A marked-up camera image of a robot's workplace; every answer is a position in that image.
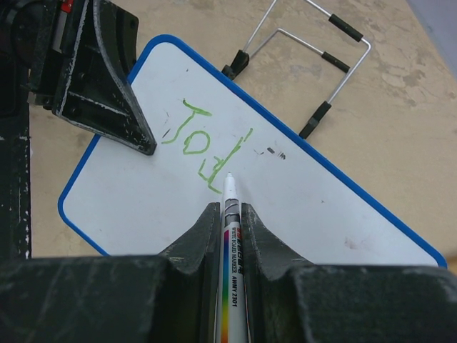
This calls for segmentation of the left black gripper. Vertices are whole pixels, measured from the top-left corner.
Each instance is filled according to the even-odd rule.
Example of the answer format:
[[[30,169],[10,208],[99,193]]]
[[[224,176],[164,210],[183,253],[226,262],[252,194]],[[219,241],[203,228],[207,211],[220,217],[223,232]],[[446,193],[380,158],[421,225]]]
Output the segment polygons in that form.
[[[139,19],[111,1],[1,2],[1,115],[20,92],[65,121],[151,156],[156,140],[128,80]]]

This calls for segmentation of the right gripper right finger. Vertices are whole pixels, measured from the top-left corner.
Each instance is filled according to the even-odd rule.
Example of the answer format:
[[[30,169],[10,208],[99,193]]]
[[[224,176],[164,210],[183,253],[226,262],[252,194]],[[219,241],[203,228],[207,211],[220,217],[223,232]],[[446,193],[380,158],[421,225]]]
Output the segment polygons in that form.
[[[440,267],[313,264],[241,206],[252,342],[454,342],[456,277]]]

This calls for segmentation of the blue framed whiteboard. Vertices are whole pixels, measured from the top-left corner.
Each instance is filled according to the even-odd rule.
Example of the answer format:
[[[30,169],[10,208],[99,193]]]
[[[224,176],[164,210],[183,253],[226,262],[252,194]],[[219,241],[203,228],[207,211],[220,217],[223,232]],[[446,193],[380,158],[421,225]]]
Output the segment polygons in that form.
[[[65,186],[61,218],[102,254],[157,254],[222,199],[242,202],[316,264],[446,266],[444,257],[243,89],[172,35],[130,74],[157,141],[146,156],[95,136]]]

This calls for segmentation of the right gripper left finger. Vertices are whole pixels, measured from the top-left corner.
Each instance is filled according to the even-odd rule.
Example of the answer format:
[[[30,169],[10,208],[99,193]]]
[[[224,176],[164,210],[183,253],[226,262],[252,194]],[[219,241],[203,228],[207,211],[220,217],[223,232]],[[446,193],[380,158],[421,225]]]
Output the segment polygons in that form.
[[[212,342],[221,210],[156,255],[1,263],[3,342]]]

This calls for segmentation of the white whiteboard marker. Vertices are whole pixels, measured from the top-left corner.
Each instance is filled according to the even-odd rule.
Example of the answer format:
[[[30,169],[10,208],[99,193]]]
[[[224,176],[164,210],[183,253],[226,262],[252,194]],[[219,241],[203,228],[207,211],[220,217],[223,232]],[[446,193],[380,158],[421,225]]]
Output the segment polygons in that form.
[[[216,308],[216,342],[247,342],[240,201],[232,173],[224,179]]]

